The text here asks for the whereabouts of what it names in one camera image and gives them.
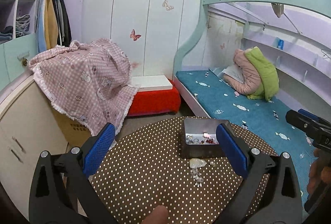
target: metal bolt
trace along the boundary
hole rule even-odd
[[[40,154],[40,157],[45,158],[47,155],[48,155],[48,152],[47,152],[47,151],[43,151],[43,152]]]
[[[259,155],[259,154],[260,154],[260,150],[257,149],[257,148],[252,148],[252,149],[251,149],[251,152],[252,152],[254,155]]]
[[[80,151],[80,149],[78,147],[74,147],[71,149],[72,154],[77,154],[79,151]]]
[[[290,154],[288,154],[287,152],[284,152],[284,153],[283,153],[283,157],[284,157],[285,159],[288,159],[288,158],[290,158]]]

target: blue gripper pad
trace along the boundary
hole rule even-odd
[[[94,175],[97,172],[102,160],[115,139],[115,127],[111,123],[103,128],[101,132],[101,134],[98,134],[97,141],[85,156],[83,173],[86,177]]]
[[[246,179],[248,176],[248,160],[231,135],[221,124],[216,128],[216,139],[234,172]]]
[[[312,119],[312,120],[318,122],[318,117],[317,117],[316,115],[314,115],[314,114],[312,114],[312,113],[310,113],[310,112],[308,112],[308,111],[306,111],[306,110],[304,110],[304,109],[299,109],[298,112],[299,112],[300,114],[306,116],[307,118],[310,118],[310,119]]]

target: green blanket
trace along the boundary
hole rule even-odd
[[[279,79],[275,66],[263,56],[258,47],[245,51],[245,56],[256,68],[262,80],[256,92],[248,95],[247,98],[265,98],[269,101],[279,90]]]

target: blue package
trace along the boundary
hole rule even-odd
[[[278,47],[277,48],[282,50],[283,47],[284,47],[284,40],[282,40],[282,39],[278,40]]]

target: cabinet handle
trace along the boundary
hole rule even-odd
[[[19,162],[23,163],[20,157],[15,153],[15,151],[13,151],[11,148],[9,148],[9,150],[15,155],[15,157],[19,160]]]
[[[22,147],[22,145],[19,143],[19,141],[15,137],[12,137],[12,139],[19,145],[19,147],[22,150],[22,152],[23,153],[26,153],[25,149]]]

